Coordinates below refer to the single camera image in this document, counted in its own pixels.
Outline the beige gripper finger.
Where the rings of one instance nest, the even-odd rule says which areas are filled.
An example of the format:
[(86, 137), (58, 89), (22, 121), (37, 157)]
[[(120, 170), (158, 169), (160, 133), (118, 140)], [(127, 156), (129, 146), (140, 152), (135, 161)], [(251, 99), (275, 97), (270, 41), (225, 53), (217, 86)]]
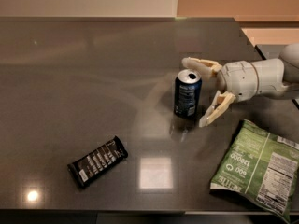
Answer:
[(210, 125), (221, 116), (234, 101), (235, 95), (231, 92), (226, 91), (221, 93), (220, 91), (217, 91), (211, 106), (207, 109), (205, 115), (200, 118), (199, 127), (202, 128)]
[(222, 66), (216, 61), (197, 59), (191, 57), (183, 58), (182, 65), (185, 68), (197, 71), (204, 81), (212, 79), (222, 69)]

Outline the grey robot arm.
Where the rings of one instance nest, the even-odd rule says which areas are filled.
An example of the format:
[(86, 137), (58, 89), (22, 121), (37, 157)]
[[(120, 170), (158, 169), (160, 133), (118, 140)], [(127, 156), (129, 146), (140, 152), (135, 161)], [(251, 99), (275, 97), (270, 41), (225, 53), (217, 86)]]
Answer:
[(205, 115), (200, 118), (200, 127), (211, 124), (230, 104), (247, 101), (254, 96), (282, 100), (299, 97), (298, 43), (286, 46), (275, 59), (220, 65), (216, 61), (187, 57), (182, 64), (197, 71), (204, 81), (216, 78), (217, 92)]

